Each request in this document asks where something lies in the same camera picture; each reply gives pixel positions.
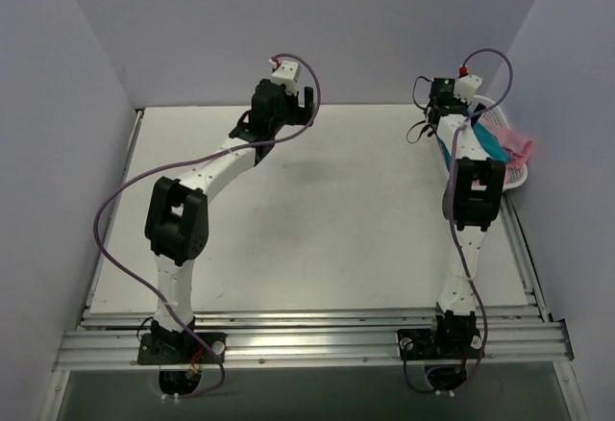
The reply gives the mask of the teal t-shirt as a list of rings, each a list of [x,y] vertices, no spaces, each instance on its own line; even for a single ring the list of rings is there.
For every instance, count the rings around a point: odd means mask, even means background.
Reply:
[[[504,150],[500,142],[480,123],[473,128],[465,116],[449,114],[439,119],[436,136],[447,169],[451,165],[453,139],[455,132],[461,128],[457,136],[455,157],[461,159],[467,157],[471,160],[485,161],[490,158],[494,161],[510,162],[510,155]]]

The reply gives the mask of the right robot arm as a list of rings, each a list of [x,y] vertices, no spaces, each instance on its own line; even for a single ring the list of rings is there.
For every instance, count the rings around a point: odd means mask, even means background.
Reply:
[[[434,129],[447,166],[442,210],[451,230],[452,253],[437,306],[436,326],[426,336],[430,350],[446,357],[454,350],[482,345],[476,295],[479,255],[488,229],[500,211],[505,164],[484,150],[474,131],[471,102],[481,78],[435,78],[430,82],[426,119]]]

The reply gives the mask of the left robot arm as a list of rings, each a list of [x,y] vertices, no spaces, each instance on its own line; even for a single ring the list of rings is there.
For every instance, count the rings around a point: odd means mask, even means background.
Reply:
[[[159,178],[153,187],[145,223],[157,267],[158,302],[151,335],[172,362],[187,360],[194,339],[191,306],[193,266],[209,239],[209,204],[235,178],[256,167],[273,150],[285,126],[306,127],[316,112],[314,89],[304,88],[304,101],[285,85],[261,80],[250,109],[238,120],[219,149],[220,156],[184,175]]]

